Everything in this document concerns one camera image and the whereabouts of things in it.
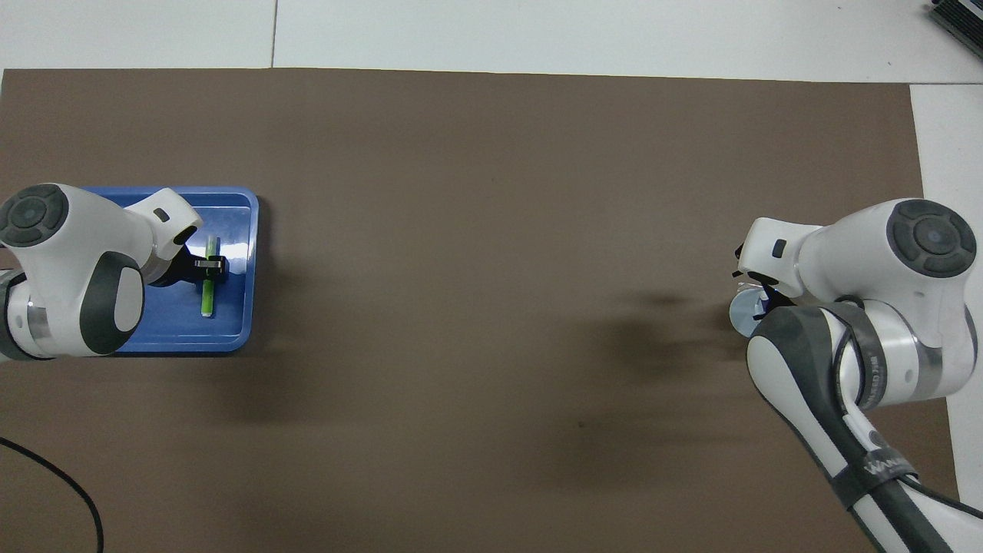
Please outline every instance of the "white floor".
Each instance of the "white floor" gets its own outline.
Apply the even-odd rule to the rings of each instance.
[[[928,0],[0,0],[3,68],[352,67],[909,83],[925,196],[983,229],[983,60]],[[983,313],[983,272],[967,301]],[[949,401],[983,507],[983,376]]]

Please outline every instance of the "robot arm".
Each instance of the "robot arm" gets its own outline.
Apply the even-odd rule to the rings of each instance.
[[[112,353],[140,322],[144,284],[164,276],[201,226],[169,189],[125,209],[62,184],[22,190],[0,206],[0,242],[23,268],[0,276],[0,355]]]
[[[974,252],[968,225],[924,200],[827,227],[758,219],[740,252],[743,272],[795,304],[766,308],[751,336],[755,386],[885,551],[983,543],[983,515],[924,488],[863,414],[968,380],[976,342],[962,293]]]

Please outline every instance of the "green test tube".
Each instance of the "green test tube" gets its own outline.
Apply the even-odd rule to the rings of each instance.
[[[204,257],[206,259],[218,254],[218,239],[215,236],[208,236],[208,242],[204,246]],[[202,282],[202,317],[211,317],[215,305],[215,281],[206,278]]]

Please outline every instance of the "white robot link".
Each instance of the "white robot link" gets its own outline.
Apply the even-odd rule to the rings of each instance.
[[[751,378],[879,550],[983,547],[983,514],[924,487],[864,415],[969,379],[977,342],[963,291],[975,253],[962,217],[919,199],[825,227],[759,218],[738,248],[735,275],[764,288]]]
[[[0,207],[0,242],[22,270],[0,274],[0,360],[106,355],[133,334],[144,284],[174,281],[202,218],[170,189],[127,208],[63,184]]]

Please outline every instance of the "blue tray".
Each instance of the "blue tray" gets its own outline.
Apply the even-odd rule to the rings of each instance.
[[[256,235],[260,202],[250,190],[234,186],[172,186],[204,220],[188,240],[191,253],[204,256],[209,235],[218,237],[219,255],[229,262],[228,278],[215,285],[214,315],[202,317],[202,284],[177,282],[147,286],[144,317],[117,353],[227,353],[242,347],[253,327],[256,286]],[[86,190],[129,206],[160,188],[92,187]]]

